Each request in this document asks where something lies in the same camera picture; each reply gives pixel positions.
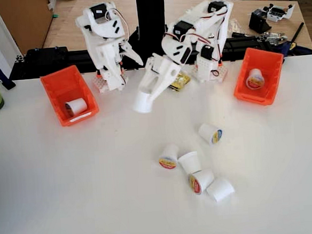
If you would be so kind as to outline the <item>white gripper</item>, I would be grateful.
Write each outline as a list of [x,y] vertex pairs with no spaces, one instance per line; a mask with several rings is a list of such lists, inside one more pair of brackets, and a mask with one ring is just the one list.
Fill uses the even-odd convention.
[[[101,55],[97,51],[97,47],[105,42],[111,42],[120,38],[125,38],[123,29],[122,16],[117,12],[117,8],[113,1],[101,2],[84,9],[85,39],[87,51],[92,62],[97,69],[102,69],[105,64]],[[129,57],[140,66],[143,66],[143,60],[140,55],[132,49],[129,42],[120,45],[121,55]],[[108,84],[125,85],[122,76],[121,67],[117,64],[108,66],[109,79]]]
[[173,32],[165,32],[161,41],[163,55],[152,53],[147,59],[146,70],[139,84],[139,91],[150,93],[150,101],[154,101],[177,78],[182,67],[189,60],[192,53],[192,43],[185,40],[182,31],[176,35],[175,26]]

